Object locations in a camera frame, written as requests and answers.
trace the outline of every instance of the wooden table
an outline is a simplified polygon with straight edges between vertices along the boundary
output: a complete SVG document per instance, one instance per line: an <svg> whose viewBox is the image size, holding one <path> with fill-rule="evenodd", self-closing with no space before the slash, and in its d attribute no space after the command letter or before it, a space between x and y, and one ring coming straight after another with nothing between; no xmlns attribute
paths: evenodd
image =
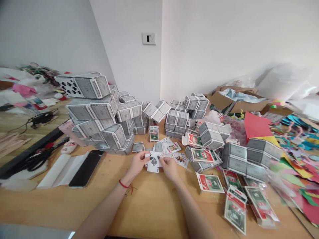
<svg viewBox="0 0 319 239"><path fill-rule="evenodd" d="M160 139L165 138L164 121L160 123ZM143 141L151 147L147 135L136 135L135 142ZM72 155L82 155L94 147L78 147ZM36 225L66 230L76 230L89 213L109 194L130 166L132 156L105 154L85 188L72 189L58 186L30 192L13 192L0 189L0 223ZM50 166L60 156L57 150L50 159ZM181 179L203 210L220 238L312 238L291 210L283 206L281 199L267 188L272 207L280 219L276 230L259 227L248 206L247 235L244 236L222 218L225 194L203 192L200 194L196 174L191 166L178 166ZM220 171L205 172L221 177ZM33 180L40 182L43 173ZM130 238L188 238L186 221L174 185L164 172L150 173L146 167L134 179L133 193L124 197L114 218L109 235Z"/></svg>
<svg viewBox="0 0 319 239"><path fill-rule="evenodd" d="M65 121L70 119L67 109L65 108L66 104L71 101L70 99L67 99L65 101L58 102L55 106L49 107L50 110L54 108L59 108L60 113L58 115L58 118L51 121L50 123L46 125L39 125L37 129L32 129L30 126L31 124L28 124L28 129L26 131L26 138L30 137L31 140L27 143L25 143L22 147L15 150L14 152L8 154L7 156L0 158L0 167L7 162L9 162L11 159L22 153L24 150L29 148L31 145L36 143L38 140L42 139L44 136L49 134L52 130L59 127L61 124L63 124ZM30 116L18 116L14 113L6 113L6 112L0 112L0 132L6 133L9 130L18 128L25 124L27 120L30 118ZM25 127L21 127L19 130L15 130L12 132L23 132Z"/></svg>

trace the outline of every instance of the red paper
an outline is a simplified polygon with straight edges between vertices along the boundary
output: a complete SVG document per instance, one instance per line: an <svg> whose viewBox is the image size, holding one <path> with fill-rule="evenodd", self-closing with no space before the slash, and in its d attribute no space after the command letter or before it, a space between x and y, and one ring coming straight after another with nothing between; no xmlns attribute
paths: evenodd
<svg viewBox="0 0 319 239"><path fill-rule="evenodd" d="M247 142L250 138L272 136L269 128L270 119L259 117L246 111L244 123Z"/></svg>
<svg viewBox="0 0 319 239"><path fill-rule="evenodd" d="M307 191L314 193L314 194L319 194L318 189L307 190ZM310 205L308 203L307 199L305 199L300 194L298 195L298 197L294 197L293 199L295 200L297 205L301 208L301 210L306 215L306 217L309 219L309 221L318 225L319 224L319 207ZM312 197L312 199L316 204L319 205L319 198Z"/></svg>

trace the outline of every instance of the black cable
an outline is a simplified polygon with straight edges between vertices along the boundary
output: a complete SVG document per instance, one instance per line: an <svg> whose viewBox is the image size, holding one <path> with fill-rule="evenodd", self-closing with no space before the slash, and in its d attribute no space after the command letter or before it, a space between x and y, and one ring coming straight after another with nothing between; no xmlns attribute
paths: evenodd
<svg viewBox="0 0 319 239"><path fill-rule="evenodd" d="M27 129L28 129L28 124L29 124L29 123L32 123L31 128L36 129L36 128L37 128L37 124L47 123L47 122L49 122L50 120L52 120L52 118L53 118L53 116L54 116L54 113L55 113L57 110L58 110L58 108L55 108L55 109L50 110L50 111L48 111L48 112L35 115L35 116L31 117L30 119L28 119L27 122L26 122L24 125L22 125L22 126L20 126L20 127L18 127L18 128L12 129L12 130L8 131L8 133L11 132L11 131L13 131L13 130L20 129L21 127L25 126L25 127L26 127L25 130L24 130L22 133L20 133L20 134L23 134L24 132L27 131Z"/></svg>

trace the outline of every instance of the phone screen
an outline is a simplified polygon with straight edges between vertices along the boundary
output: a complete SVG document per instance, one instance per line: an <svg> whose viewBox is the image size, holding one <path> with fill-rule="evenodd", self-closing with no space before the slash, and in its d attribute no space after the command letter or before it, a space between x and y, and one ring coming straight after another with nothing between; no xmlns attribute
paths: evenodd
<svg viewBox="0 0 319 239"><path fill-rule="evenodd" d="M85 187L89 182L103 153L104 151L101 150L92 150L69 183L69 187Z"/></svg>

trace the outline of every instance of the red string bracelet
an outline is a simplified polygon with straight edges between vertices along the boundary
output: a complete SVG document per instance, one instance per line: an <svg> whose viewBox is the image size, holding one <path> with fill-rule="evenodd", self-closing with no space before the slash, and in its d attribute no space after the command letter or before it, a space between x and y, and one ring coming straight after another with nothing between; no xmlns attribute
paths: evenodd
<svg viewBox="0 0 319 239"><path fill-rule="evenodd" d="M123 183L121 183L121 179L119 179L119 183L120 183L123 187L129 188L129 187L125 186Z"/></svg>

